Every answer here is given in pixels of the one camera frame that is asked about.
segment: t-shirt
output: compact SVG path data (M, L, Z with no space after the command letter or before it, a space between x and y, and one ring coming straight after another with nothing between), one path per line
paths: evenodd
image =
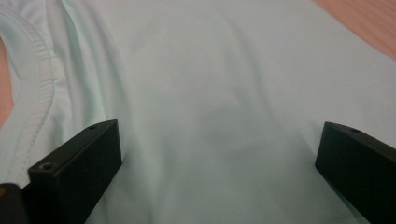
M396 63L312 1L3 0L0 36L0 182L119 121L87 223L364 223L315 169L323 123L396 146Z

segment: mint green fabric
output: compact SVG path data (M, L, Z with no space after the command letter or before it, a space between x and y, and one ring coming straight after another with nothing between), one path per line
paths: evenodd
M117 119L123 165L87 223L367 223L315 157L326 120L396 146L396 63L312 1L22 2L0 5L24 105L0 181Z

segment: garment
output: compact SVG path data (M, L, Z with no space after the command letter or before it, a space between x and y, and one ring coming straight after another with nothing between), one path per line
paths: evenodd
M314 167L325 120L395 146L396 64L311 1L3 1L21 83L0 181L117 119L87 223L364 223Z

